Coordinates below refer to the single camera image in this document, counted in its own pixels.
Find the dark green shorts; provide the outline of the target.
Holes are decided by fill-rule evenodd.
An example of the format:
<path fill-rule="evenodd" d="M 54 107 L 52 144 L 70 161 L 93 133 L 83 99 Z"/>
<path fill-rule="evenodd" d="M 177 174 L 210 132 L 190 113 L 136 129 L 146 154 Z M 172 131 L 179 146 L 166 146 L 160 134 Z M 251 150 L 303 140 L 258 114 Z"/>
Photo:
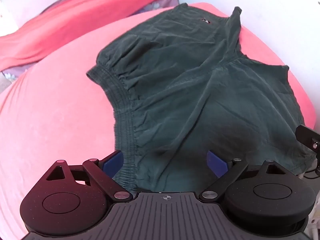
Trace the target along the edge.
<path fill-rule="evenodd" d="M 271 159 L 295 175 L 312 165 L 315 154 L 295 137 L 304 118 L 289 68 L 242 53 L 240 14 L 181 4 L 98 54 L 87 76 L 114 110 L 119 185 L 200 192 L 214 181 L 208 151 L 253 165 Z"/>

